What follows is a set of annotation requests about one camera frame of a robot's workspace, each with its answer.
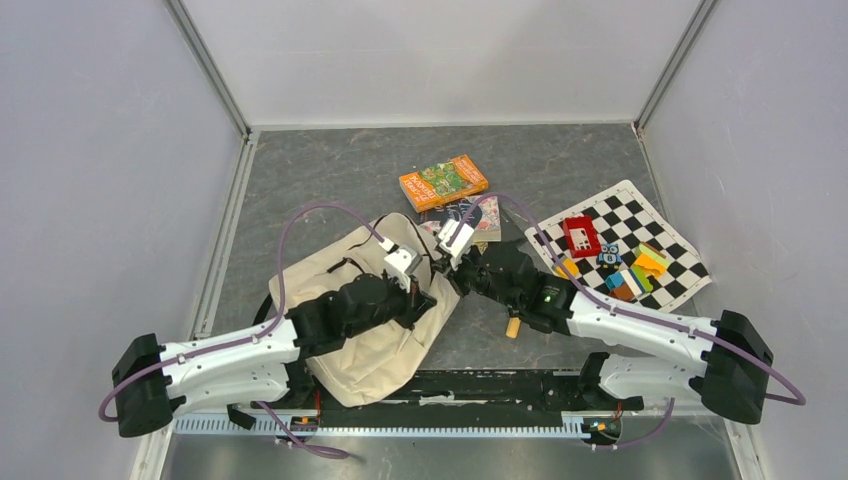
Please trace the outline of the beige canvas backpack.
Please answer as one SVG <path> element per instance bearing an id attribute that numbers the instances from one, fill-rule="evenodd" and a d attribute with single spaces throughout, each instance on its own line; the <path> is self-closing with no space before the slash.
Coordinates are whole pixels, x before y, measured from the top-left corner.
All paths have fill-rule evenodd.
<path id="1" fill-rule="evenodd" d="M 422 256 L 413 281 L 438 304 L 414 328 L 393 320 L 396 281 L 375 233 Z M 429 263 L 435 247 L 433 235 L 411 218 L 389 213 L 269 280 L 273 305 L 293 321 L 306 366 L 343 406 L 382 400 L 411 380 L 455 310 L 459 295 Z"/>

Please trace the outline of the orange green book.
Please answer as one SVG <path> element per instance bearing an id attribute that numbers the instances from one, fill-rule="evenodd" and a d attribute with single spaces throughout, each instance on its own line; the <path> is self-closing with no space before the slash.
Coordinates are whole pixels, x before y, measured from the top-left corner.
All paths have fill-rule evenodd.
<path id="1" fill-rule="evenodd" d="M 399 177 L 401 191 L 417 213 L 489 188 L 489 181 L 468 155 Z"/>

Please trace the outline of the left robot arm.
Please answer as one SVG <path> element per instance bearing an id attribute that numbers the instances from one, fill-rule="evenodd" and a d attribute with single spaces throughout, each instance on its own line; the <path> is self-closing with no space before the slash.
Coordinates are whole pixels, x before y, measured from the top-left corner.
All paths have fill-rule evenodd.
<path id="1" fill-rule="evenodd" d="M 387 274 L 360 274 L 281 318 L 229 334 L 172 343 L 145 334 L 113 367 L 113 389 L 98 414 L 116 423 L 120 437 L 134 438 L 197 410 L 280 399 L 302 407 L 314 394 L 313 379 L 300 372 L 306 359 L 385 324 L 411 330 L 436 305 L 416 280 L 404 287 Z M 109 405 L 115 414 L 106 413 Z"/>

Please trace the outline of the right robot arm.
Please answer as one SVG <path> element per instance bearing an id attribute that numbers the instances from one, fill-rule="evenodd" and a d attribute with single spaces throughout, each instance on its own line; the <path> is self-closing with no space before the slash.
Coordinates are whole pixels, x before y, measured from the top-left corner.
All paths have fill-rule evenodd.
<path id="1" fill-rule="evenodd" d="M 738 423 L 760 422 L 773 353 L 751 321 L 725 310 L 719 319 L 663 313 L 579 289 L 536 268 L 506 244 L 480 251 L 439 242 L 434 267 L 462 296 L 504 305 L 510 317 L 545 334 L 600 340 L 636 357 L 589 355 L 577 382 L 580 400 L 602 408 L 642 396 L 697 399 Z"/>

